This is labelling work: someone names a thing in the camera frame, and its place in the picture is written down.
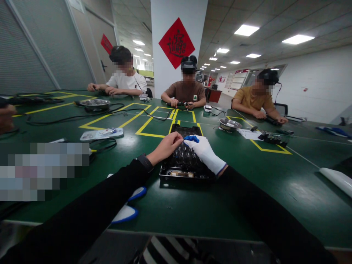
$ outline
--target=wristwatch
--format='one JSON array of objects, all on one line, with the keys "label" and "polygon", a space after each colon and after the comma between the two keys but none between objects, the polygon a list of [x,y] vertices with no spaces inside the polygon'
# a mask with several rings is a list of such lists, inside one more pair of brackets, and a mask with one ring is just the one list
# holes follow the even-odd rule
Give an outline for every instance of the wristwatch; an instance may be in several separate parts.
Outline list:
[{"label": "wristwatch", "polygon": [[141,156],[136,158],[136,160],[138,160],[140,163],[142,163],[142,165],[147,169],[148,173],[153,170],[154,167],[151,164],[151,162],[149,161],[149,159],[147,159],[145,154],[142,154]]}]

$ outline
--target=metal dish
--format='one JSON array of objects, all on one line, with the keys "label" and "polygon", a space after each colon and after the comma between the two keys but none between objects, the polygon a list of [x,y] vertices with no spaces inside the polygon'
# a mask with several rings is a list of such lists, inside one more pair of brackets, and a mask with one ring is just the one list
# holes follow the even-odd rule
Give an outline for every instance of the metal dish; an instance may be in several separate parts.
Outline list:
[{"label": "metal dish", "polygon": [[110,101],[103,99],[93,99],[81,102],[81,104],[92,111],[109,109]]},{"label": "metal dish", "polygon": [[241,128],[242,125],[236,121],[227,119],[227,118],[220,118],[219,119],[220,122],[220,127],[223,130],[226,130],[228,132],[234,132],[236,131],[238,128]]}]

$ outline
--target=green workbench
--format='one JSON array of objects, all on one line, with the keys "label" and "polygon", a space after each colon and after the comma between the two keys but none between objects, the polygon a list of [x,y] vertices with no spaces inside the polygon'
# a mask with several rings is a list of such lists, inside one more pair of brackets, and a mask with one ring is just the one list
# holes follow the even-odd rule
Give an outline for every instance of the green workbench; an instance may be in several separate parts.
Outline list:
[{"label": "green workbench", "polygon": [[[54,106],[19,106],[18,112],[32,112],[33,121],[53,121],[86,114],[83,108],[74,106],[72,102],[96,96],[89,92],[54,95],[63,96],[65,102]],[[143,108],[149,113],[155,110],[153,115],[158,117],[166,117],[170,110],[159,99],[143,103],[138,98],[127,97],[111,99],[111,102],[123,103],[126,109]],[[227,116],[244,128],[258,126],[258,129],[270,132],[277,129],[265,121],[234,110],[228,110]],[[3,135],[0,142],[50,142],[60,138],[79,142],[82,133],[88,129],[120,126],[124,128],[125,135],[117,139],[114,149],[98,154],[89,168],[89,175],[67,179],[67,187],[53,192],[51,200],[31,202],[12,214],[8,221],[27,225],[46,221],[103,181],[108,174],[118,171],[141,153],[152,152],[162,137],[169,133],[172,123],[177,123],[184,127],[200,126],[221,159],[282,204],[326,247],[352,249],[352,199],[318,172],[319,167],[333,168],[351,156],[352,144],[346,139],[315,129],[324,124],[289,122],[282,128],[293,130],[295,136],[290,137],[287,148],[282,149],[277,145],[247,140],[237,132],[219,130],[219,117],[204,112],[203,108],[178,111],[170,117],[172,119],[162,122],[150,118],[141,110],[133,110],[127,115],[94,116],[47,126],[31,126],[25,123],[26,116],[15,117],[14,122],[20,132],[13,136]],[[111,225],[110,230],[260,242],[233,207],[233,202],[226,199],[220,184],[198,186],[175,183],[165,187],[160,183],[159,170],[160,166],[157,165],[146,184],[146,196],[129,202],[139,211],[138,217]]]}]

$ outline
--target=hand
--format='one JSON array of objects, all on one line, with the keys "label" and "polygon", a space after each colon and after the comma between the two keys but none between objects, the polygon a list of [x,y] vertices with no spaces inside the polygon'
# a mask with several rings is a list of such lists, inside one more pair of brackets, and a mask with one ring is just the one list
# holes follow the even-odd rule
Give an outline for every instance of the hand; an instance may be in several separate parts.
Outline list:
[{"label": "hand", "polygon": [[12,116],[16,113],[16,108],[11,104],[6,108],[0,109],[0,135],[9,132],[14,128]]},{"label": "hand", "polygon": [[171,107],[175,107],[177,108],[177,104],[179,103],[179,101],[177,99],[171,99]]},{"label": "hand", "polygon": [[147,159],[155,166],[160,161],[168,158],[182,142],[181,134],[173,132],[163,138],[157,148],[147,156]]},{"label": "hand", "polygon": [[279,124],[283,125],[283,124],[286,124],[289,120],[287,118],[284,118],[284,117],[278,117],[277,121],[278,121]]},{"label": "hand", "polygon": [[266,119],[267,118],[267,115],[261,111],[255,111],[253,113],[253,116],[257,119]]},{"label": "hand", "polygon": [[94,84],[94,83],[88,84],[87,90],[90,91],[90,92],[99,91],[99,89],[100,89],[100,85],[99,84]]},{"label": "hand", "polygon": [[189,136],[191,140],[184,140],[184,143],[189,146],[197,154],[199,159],[212,171],[215,175],[220,176],[224,169],[226,168],[226,162],[220,159],[215,155],[212,147],[209,144],[209,141],[206,137],[203,136]]},{"label": "hand", "polygon": [[117,89],[117,88],[114,88],[114,87],[108,87],[105,89],[105,92],[108,94],[108,95],[120,95],[122,94],[121,90]]},{"label": "hand", "polygon": [[188,106],[186,106],[186,108],[187,108],[188,110],[192,110],[192,109],[194,108],[193,103],[192,103],[192,102],[189,102],[189,103],[188,103]]}]

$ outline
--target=black sleeve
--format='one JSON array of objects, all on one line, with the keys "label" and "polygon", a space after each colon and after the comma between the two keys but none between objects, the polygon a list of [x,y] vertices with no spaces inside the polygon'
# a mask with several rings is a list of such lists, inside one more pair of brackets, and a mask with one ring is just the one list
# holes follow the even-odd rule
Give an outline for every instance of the black sleeve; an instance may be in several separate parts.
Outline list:
[{"label": "black sleeve", "polygon": [[236,207],[281,263],[336,263],[322,243],[281,204],[232,167],[219,178]]},{"label": "black sleeve", "polygon": [[32,229],[0,263],[77,263],[148,178],[146,168],[133,160]]}]

